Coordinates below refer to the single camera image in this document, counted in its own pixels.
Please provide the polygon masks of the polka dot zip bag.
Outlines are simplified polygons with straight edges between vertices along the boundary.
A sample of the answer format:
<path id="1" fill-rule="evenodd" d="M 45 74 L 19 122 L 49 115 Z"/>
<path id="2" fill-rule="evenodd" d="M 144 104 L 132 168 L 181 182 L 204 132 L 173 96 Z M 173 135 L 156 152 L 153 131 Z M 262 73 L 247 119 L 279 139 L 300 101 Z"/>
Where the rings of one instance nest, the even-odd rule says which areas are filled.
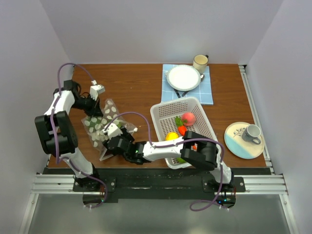
<path id="1" fill-rule="evenodd" d="M 112 99 L 106 99 L 104 104 L 104 108 L 101 109 L 103 117 L 86 116 L 81 120 L 92 146 L 100 153 L 100 161 L 113 156 L 102 144 L 104 140 L 108 139 L 104 134 L 104 127 L 119 114 L 118 108 Z"/>

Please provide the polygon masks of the green fake apple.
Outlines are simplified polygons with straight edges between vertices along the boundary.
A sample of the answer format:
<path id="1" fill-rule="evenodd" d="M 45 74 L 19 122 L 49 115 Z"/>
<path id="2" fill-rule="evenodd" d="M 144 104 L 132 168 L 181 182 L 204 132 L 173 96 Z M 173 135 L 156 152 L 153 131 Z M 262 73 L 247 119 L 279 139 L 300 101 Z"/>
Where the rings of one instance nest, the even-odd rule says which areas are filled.
<path id="1" fill-rule="evenodd" d="M 186 163 L 186 161 L 184 160 L 184 159 L 182 159 L 182 158 L 176 158 L 176 160 L 179 162 L 179 163 Z"/>

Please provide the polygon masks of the orange fake carrot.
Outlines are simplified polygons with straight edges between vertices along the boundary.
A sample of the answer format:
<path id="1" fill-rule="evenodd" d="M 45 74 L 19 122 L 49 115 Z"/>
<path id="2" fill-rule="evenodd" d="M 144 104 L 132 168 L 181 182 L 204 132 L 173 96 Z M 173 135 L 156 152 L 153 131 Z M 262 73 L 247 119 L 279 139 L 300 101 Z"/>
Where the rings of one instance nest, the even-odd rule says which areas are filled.
<path id="1" fill-rule="evenodd" d="M 187 128 L 186 126 L 184 125 L 184 122 L 183 120 L 180 118 L 180 117 L 175 117 L 175 124 L 177 126 L 177 130 L 178 132 L 184 136 L 185 133 L 187 132 Z"/>

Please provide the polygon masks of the pink fake peach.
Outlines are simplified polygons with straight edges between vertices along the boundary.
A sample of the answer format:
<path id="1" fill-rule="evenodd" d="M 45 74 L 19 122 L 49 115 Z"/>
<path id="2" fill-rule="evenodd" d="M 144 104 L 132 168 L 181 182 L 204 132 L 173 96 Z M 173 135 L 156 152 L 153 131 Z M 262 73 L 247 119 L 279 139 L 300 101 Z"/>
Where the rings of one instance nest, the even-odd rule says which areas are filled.
<path id="1" fill-rule="evenodd" d="M 193 126 L 196 122 L 196 117 L 193 113 L 187 112 L 181 116 L 181 120 L 184 126 L 190 127 Z"/>

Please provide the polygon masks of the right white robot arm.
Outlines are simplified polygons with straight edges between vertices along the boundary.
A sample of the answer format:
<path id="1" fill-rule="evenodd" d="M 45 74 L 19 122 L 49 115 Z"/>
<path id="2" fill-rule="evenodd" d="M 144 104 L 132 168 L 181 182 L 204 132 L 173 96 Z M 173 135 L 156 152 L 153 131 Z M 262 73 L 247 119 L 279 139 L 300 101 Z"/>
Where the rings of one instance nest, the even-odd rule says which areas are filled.
<path id="1" fill-rule="evenodd" d="M 220 190 L 227 192 L 234 186 L 234 175 L 223 161 L 224 146 L 213 139 L 187 131 L 177 139 L 149 142 L 135 142 L 127 132 L 110 136 L 103 142 L 113 155 L 137 165 L 165 158 L 181 158 L 193 167 L 209 171 Z"/>

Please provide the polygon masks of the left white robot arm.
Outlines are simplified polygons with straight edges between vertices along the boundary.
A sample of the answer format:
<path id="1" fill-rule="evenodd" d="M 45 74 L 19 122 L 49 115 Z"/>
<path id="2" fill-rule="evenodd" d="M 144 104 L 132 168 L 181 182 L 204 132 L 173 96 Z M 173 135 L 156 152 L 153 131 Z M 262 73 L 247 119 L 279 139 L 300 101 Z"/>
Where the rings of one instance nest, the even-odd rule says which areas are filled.
<path id="1" fill-rule="evenodd" d="M 75 183 L 93 192 L 101 187 L 101 179 L 78 148 L 78 137 L 68 116 L 72 108 L 83 110 L 88 117 L 103 116 L 99 100 L 83 96 L 77 82 L 66 80 L 54 91 L 53 103 L 45 114 L 35 118 L 35 126 L 44 152 L 53 155 L 56 163 L 65 162 L 74 172 Z"/>

